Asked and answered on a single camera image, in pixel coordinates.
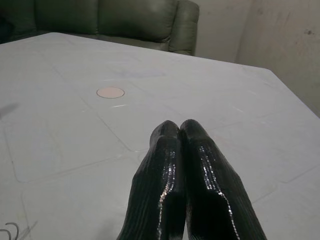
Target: couch cushion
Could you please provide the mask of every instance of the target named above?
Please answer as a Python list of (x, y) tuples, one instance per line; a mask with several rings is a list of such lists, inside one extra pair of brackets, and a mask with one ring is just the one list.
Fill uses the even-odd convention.
[(177, 9), (176, 0), (99, 0), (100, 34), (165, 42)]
[(39, 29), (56, 32), (95, 34), (98, 0), (35, 0)]
[(153, 41), (142, 41), (133, 38), (127, 37), (118, 37), (118, 36), (106, 36), (106, 35), (98, 35), (99, 40), (113, 42), (117, 44), (126, 44), (141, 48), (168, 51), (169, 42), (153, 42)]
[(14, 25), (14, 35), (36, 30), (34, 4), (34, 0), (0, 0), (0, 16)]

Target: green couch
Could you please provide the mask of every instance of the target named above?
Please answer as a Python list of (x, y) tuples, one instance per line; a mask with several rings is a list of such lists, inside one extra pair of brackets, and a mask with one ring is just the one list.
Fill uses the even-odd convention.
[(199, 7), (189, 0), (0, 0), (9, 41), (60, 32), (192, 55)]

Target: wall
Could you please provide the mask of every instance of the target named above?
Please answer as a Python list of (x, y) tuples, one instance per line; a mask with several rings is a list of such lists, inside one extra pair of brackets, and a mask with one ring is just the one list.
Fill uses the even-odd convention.
[(320, 0), (253, 0), (236, 62), (272, 70), (320, 117)]
[(234, 62), (252, 0), (192, 0), (200, 6), (195, 55)]

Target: white table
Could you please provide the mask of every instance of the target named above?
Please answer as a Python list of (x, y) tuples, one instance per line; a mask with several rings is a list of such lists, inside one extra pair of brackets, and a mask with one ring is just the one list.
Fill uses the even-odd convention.
[(0, 115), (0, 229), (116, 239), (152, 130), (194, 118), (269, 240), (319, 239), (320, 120), (269, 70), (49, 33), (0, 45)]

